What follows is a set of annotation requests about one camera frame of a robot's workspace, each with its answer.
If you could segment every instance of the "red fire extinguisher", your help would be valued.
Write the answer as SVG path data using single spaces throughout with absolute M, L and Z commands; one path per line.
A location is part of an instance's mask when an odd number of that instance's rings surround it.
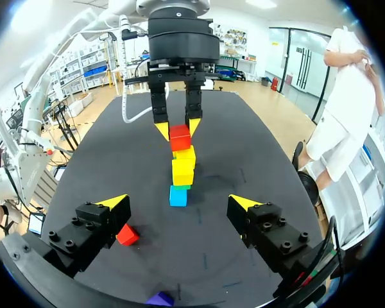
M 277 87 L 278 87 L 278 78 L 274 77 L 274 79 L 272 79 L 272 86 L 271 86 L 272 91 L 276 91 Z

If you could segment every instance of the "white shirt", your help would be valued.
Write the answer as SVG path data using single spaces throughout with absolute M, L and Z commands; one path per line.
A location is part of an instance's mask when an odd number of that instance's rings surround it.
M 354 32 L 336 29 L 327 50 L 335 53 L 355 53 L 365 47 Z M 365 75 L 366 60 L 338 69 L 334 89 L 325 108 L 354 137 L 368 134 L 375 108 L 375 88 Z

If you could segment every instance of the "purple block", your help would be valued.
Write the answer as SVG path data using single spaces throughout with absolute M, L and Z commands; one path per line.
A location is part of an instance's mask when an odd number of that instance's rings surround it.
M 174 306 L 174 300 L 164 292 L 159 292 L 151 297 L 146 304 L 172 307 Z

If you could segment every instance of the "person's arm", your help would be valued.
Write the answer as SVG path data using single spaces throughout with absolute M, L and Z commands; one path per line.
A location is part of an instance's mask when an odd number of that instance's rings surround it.
M 385 114 L 385 102 L 384 94 L 382 93 L 381 81 L 379 80 L 377 73 L 369 64 L 365 65 L 365 73 L 375 88 L 375 105 L 377 107 L 378 114 L 383 116 Z
M 343 67 L 346 65 L 359 63 L 363 59 L 369 61 L 369 56 L 365 50 L 358 50 L 355 53 L 337 53 L 326 50 L 323 61 L 327 66 Z

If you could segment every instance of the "green block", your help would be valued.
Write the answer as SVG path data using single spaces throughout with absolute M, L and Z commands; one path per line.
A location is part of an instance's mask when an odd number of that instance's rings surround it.
M 191 189 L 191 185 L 181 185 L 181 186 L 174 186 L 176 191 L 185 191 L 187 189 Z

